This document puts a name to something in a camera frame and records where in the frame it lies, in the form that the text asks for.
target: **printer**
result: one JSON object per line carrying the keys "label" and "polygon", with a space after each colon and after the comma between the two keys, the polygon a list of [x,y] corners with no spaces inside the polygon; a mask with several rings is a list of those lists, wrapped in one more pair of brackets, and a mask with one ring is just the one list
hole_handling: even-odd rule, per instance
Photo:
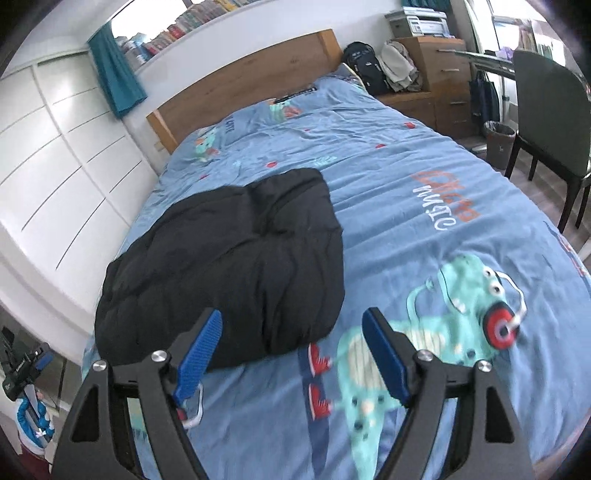
{"label": "printer", "polygon": [[385,15],[394,38],[435,35],[450,37],[447,15],[432,8],[402,7]]}

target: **black puffer jacket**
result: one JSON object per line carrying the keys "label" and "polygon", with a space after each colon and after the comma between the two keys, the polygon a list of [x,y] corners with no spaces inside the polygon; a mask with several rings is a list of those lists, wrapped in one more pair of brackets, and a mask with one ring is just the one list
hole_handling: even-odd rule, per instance
{"label": "black puffer jacket", "polygon": [[326,336],[339,314],[342,229],[317,170],[221,187],[172,205],[107,268],[96,344],[112,365],[168,348],[205,307],[222,312],[209,370]]}

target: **wooden headboard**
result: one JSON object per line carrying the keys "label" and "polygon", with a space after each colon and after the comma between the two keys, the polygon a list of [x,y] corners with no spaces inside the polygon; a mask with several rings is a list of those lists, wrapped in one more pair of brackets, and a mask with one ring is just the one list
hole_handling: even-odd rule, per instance
{"label": "wooden headboard", "polygon": [[198,128],[262,100],[305,88],[334,71],[342,54],[332,30],[287,40],[207,75],[149,114],[148,122],[172,153]]}

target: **bed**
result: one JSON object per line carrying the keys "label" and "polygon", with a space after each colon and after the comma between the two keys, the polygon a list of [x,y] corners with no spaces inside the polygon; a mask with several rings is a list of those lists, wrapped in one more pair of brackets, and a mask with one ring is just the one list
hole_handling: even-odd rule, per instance
{"label": "bed", "polygon": [[[200,420],[191,443],[212,479],[373,478],[404,419],[360,333],[377,306],[417,347],[493,361],[548,478],[589,418],[589,273],[508,180],[370,97],[339,62],[330,30],[305,35],[212,73],[148,118],[173,154],[122,252],[182,198],[292,168],[321,171],[343,226],[346,295],[333,332],[207,374],[187,403]],[[482,313],[498,301],[527,313],[515,345],[491,354]],[[455,322],[459,335],[445,327]],[[85,368],[96,358],[91,340]],[[157,479],[137,403],[130,410],[144,475]],[[425,479],[439,475],[453,410],[448,401]]]}

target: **chair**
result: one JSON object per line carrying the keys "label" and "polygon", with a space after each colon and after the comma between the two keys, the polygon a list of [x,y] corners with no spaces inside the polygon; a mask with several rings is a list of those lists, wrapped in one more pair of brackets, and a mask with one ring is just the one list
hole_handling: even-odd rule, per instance
{"label": "chair", "polygon": [[584,188],[578,228],[591,189],[591,103],[580,79],[554,60],[525,50],[513,56],[519,132],[505,177],[511,178],[520,149],[533,156],[528,180],[542,162],[567,183],[558,230],[564,232],[574,201]]}

